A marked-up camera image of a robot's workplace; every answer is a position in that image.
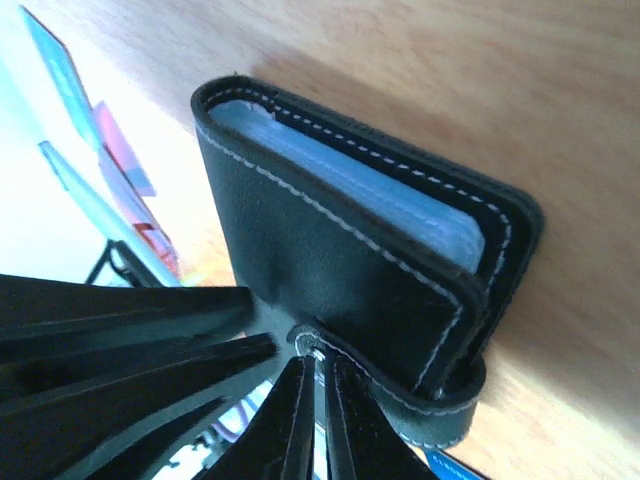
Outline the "black leather card holder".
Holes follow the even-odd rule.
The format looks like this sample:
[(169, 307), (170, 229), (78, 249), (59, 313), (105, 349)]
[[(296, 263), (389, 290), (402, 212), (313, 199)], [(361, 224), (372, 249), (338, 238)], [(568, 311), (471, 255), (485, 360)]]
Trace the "black leather card holder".
[(345, 356), (407, 443), (467, 435), (536, 250), (527, 193), (246, 76), (191, 109), (232, 269), (287, 355)]

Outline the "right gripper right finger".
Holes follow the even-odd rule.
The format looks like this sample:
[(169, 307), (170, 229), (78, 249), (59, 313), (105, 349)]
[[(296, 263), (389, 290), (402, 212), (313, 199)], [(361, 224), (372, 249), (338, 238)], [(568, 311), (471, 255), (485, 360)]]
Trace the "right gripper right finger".
[(436, 477), (393, 430), (350, 360), (328, 354), (324, 374), (329, 478)]

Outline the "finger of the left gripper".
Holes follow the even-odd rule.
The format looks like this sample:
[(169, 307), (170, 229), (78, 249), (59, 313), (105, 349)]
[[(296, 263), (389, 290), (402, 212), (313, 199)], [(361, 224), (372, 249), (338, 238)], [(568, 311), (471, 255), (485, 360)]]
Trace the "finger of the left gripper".
[(254, 321), (244, 287), (99, 287), (1, 277), (1, 353), (64, 355), (211, 335)]
[(4, 479), (149, 478), (277, 367), (267, 334), (180, 349), (1, 406)]

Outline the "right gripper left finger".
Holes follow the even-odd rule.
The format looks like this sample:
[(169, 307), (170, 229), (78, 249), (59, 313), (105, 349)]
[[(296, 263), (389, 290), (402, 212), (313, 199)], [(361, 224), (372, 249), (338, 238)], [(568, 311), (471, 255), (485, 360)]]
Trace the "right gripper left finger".
[(311, 479), (315, 432), (315, 360), (287, 363), (240, 438), (201, 479)]

